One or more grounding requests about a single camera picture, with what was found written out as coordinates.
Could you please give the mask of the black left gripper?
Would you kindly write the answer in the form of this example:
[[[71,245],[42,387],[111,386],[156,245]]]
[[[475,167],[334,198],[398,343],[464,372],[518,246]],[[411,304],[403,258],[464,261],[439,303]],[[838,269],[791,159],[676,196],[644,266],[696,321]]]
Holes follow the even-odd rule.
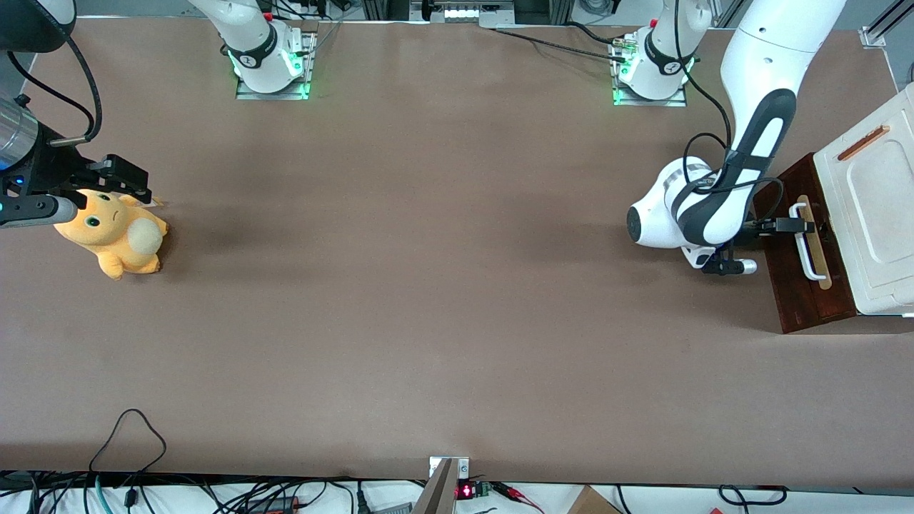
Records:
[[[737,234],[724,244],[725,250],[760,251],[763,250],[763,239],[778,233],[809,234],[815,232],[815,223],[803,218],[777,218],[776,227],[773,219],[747,219],[740,226]]]

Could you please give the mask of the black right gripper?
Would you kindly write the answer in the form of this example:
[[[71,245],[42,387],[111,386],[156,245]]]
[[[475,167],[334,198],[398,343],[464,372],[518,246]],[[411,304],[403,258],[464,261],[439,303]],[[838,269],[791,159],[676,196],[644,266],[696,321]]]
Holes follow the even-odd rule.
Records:
[[[37,130],[32,150],[19,160],[20,196],[89,190],[83,195],[126,196],[134,205],[153,204],[146,170],[118,155],[105,155],[100,161],[91,162],[73,146],[50,146],[49,141],[58,137],[60,134],[48,126]]]

